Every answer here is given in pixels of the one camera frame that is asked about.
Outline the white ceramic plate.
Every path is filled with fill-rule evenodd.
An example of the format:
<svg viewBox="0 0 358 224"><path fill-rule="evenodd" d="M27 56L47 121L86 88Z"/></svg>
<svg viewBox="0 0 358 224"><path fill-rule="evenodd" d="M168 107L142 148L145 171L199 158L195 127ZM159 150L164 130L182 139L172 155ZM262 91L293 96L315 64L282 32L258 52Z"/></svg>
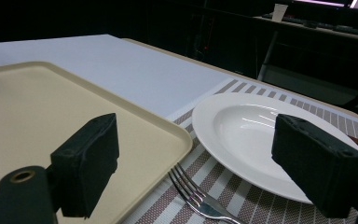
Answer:
<svg viewBox="0 0 358 224"><path fill-rule="evenodd" d="M356 146L344 132L302 108L249 93L220 93L202 100L193 109L192 125L201 144L229 171L268 192L308 203L303 191L271 158L280 113L305 119Z"/></svg>

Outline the brown striped placemat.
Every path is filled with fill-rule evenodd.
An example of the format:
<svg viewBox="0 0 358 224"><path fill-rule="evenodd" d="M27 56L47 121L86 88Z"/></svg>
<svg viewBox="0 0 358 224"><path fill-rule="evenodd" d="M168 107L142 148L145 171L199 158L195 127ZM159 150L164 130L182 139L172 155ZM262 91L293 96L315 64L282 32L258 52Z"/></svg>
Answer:
<svg viewBox="0 0 358 224"><path fill-rule="evenodd" d="M358 138L358 119L305 98L294 96L264 84L229 78L206 96L241 92L267 96L302 108L342 132ZM314 206L298 203L269 193L231 173L193 139L193 148L182 162L192 179L217 199L230 213L247 224L355 224L358 213L346 218L326 218ZM121 224L224 224L194 212L179 196L169 178L165 178Z"/></svg>

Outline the beige top desk white legs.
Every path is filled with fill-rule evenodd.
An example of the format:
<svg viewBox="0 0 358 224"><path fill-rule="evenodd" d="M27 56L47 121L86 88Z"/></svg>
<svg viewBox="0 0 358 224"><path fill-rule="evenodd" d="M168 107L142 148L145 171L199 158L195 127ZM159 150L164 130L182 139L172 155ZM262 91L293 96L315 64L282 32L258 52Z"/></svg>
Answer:
<svg viewBox="0 0 358 224"><path fill-rule="evenodd" d="M311 35L314 40L319 38L324 42L333 40L337 43L341 41L347 44L352 43L358 45L358 29L349 26L331 25L285 16L279 19L278 17L274 17L273 14L265 14L255 17L255 20L264 22L266 25L271 26L273 30L267 54L257 76L258 80L263 80L266 77L270 57L277 43L279 33L281 32L293 32L297 35Z"/></svg>

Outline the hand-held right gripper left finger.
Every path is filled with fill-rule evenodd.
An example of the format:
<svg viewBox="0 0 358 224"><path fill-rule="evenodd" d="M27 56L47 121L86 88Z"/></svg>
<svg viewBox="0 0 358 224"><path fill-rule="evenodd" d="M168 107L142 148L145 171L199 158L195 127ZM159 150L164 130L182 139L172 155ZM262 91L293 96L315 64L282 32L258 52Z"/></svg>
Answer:
<svg viewBox="0 0 358 224"><path fill-rule="evenodd" d="M117 116L110 113L89 120L50 154L54 208L66 217L89 218L118 158Z"/></svg>

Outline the white paper cup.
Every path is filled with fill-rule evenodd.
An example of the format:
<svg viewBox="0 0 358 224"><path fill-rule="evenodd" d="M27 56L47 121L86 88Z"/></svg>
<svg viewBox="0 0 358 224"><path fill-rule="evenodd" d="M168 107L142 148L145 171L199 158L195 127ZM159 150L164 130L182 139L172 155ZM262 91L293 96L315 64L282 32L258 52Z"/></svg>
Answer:
<svg viewBox="0 0 358 224"><path fill-rule="evenodd" d="M272 20L275 22L281 22L287 8L287 5L275 4L272 12Z"/></svg>

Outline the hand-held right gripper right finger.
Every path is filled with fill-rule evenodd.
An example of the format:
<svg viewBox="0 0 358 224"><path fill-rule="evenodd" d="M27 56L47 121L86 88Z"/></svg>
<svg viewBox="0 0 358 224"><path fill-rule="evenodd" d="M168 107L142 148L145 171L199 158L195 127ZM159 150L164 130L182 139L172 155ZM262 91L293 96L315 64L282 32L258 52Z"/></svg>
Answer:
<svg viewBox="0 0 358 224"><path fill-rule="evenodd" d="M325 217L344 218L358 180L358 150L294 116L276 118L271 158Z"/></svg>

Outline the beige plastic tray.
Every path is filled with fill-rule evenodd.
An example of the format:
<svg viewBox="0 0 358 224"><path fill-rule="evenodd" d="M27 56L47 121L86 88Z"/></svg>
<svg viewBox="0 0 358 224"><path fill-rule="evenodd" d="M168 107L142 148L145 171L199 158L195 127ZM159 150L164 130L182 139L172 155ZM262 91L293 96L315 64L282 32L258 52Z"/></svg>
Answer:
<svg viewBox="0 0 358 224"><path fill-rule="evenodd" d="M44 62L0 66L0 179L51 153L89 120L114 113L118 167L92 215L60 224L118 224L192 148L182 127Z"/></svg>

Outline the silver metal fork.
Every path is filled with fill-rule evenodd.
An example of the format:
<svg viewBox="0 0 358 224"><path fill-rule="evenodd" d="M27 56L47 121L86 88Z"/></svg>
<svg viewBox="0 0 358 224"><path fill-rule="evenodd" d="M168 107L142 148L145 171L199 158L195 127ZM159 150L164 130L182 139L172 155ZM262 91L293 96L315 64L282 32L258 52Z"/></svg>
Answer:
<svg viewBox="0 0 358 224"><path fill-rule="evenodd" d="M200 188L179 163L173 166L168 172L168 176L185 203L198 215L212 220L225 221L229 224L245 224Z"/></svg>

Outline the white table sheet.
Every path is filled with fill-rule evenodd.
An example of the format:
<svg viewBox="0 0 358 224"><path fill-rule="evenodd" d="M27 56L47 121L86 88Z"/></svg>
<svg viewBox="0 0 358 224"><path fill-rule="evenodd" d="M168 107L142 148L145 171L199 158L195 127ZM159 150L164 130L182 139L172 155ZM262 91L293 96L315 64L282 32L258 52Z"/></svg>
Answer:
<svg viewBox="0 0 358 224"><path fill-rule="evenodd" d="M111 35L0 43L0 65L53 63L166 119L224 88L222 72Z"/></svg>

